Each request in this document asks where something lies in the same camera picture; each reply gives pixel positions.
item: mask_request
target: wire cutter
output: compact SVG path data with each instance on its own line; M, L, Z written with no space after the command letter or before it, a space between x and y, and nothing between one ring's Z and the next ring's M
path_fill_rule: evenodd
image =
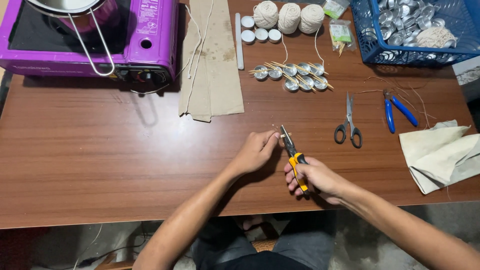
M310 192L308 191L308 186L306 185L306 181L304 178L298 178L297 177L297 169L295 169L295 165L302 163L302 164L308 164L307 161L305 161L305 156L302 153L298 153L297 150L295 149L295 145L293 144L292 138L288 135L288 132L285 130L285 127L283 125L280 127L280 130L285 137L283 138L283 143L285 144L285 147L287 148L288 153L290 154L290 158L288 159L288 162L290 165L292 165L293 172L295 173L295 178L297 179L297 183L299 183L300 189L303 191L303 194L305 196L308 196Z
M385 97L385 116L387 117L388 129L391 133L395 133L395 123L393 122L393 113L392 113L392 103L397 107L412 123L412 125L417 126L419 123L415 116L403 105L395 96L392 96L390 92L386 89L384 90Z
M343 144L343 142L345 141L345 138L347 138L347 134L346 134L347 125L350 124L350 141L352 141L353 147L360 148L363 143L363 137L361 136L360 130L353 125L352 108L353 108L353 95L352 95L352 98L348 98L348 92L347 92L347 115L345 116L345 122L343 122L343 124L340 124L338 125L338 127L336 127L334 139L336 143ZM342 138L340 140L336 138L336 134L339 131L342 133ZM359 137L359 144L355 142L353 138L354 135L357 135Z

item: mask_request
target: person's lap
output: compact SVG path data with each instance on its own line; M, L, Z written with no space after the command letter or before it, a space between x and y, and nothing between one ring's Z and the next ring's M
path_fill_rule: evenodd
M295 213L272 252L314 270L326 270L333 253L335 221L334 210ZM198 270L257 253L231 217L211 218L191 250Z

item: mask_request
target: blue pliers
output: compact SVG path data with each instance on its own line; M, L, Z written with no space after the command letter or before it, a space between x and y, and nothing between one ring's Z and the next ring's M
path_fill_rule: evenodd
M387 117L388 129L391 133L395 133L395 124L393 123L393 114L392 114L392 103L397 107L412 123L412 125L417 126L419 123L415 116L403 105L395 96L392 96L390 92L384 90L385 97L385 116Z

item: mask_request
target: blue plastic basket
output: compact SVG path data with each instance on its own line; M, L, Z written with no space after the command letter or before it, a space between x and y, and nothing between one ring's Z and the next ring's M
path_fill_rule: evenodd
M364 63L406 64L438 67L455 64L480 55L480 4L478 0L424 0L440 9L434 18L445 20L445 27L458 38L455 49L390 46L378 24L377 0L352 0L353 21Z

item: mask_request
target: purple portable gas stove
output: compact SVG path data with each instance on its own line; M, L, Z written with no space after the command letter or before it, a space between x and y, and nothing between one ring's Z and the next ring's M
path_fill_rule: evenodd
M155 86L174 80L178 0L93 0L79 13L32 2L45 1L8 3L0 26L0 66L6 70Z

